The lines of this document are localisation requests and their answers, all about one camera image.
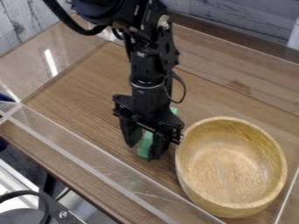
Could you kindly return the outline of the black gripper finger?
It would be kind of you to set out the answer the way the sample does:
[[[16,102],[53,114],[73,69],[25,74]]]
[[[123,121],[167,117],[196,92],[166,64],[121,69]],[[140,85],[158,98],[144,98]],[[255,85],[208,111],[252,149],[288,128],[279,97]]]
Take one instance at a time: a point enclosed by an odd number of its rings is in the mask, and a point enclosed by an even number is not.
[[[150,147],[150,159],[156,160],[160,158],[160,156],[164,154],[164,152],[168,150],[171,144],[171,138],[160,133],[154,133],[154,141]]]
[[[120,129],[125,144],[132,148],[143,137],[143,129],[135,121],[124,117],[120,118]]]

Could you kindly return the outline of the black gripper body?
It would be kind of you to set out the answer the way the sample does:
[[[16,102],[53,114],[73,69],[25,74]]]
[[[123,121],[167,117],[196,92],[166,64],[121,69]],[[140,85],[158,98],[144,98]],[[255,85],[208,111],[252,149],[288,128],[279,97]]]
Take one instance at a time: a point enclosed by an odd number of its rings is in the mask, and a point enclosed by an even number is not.
[[[113,114],[139,123],[143,119],[151,120],[159,112],[171,107],[174,84],[166,83],[154,88],[132,87],[132,94],[115,94]]]

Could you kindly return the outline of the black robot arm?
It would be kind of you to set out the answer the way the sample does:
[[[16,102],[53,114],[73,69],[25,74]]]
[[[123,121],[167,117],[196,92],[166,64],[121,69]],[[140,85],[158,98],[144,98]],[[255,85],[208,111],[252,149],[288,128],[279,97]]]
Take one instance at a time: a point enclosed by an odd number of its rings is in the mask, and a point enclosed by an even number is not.
[[[146,159],[158,159],[183,140],[184,123],[171,111],[180,51],[174,43],[174,21],[160,0],[69,0],[76,13],[93,24],[83,28],[57,0],[43,0],[59,20],[79,34],[93,36],[111,29],[124,41],[131,63],[131,94],[112,96],[125,144]]]

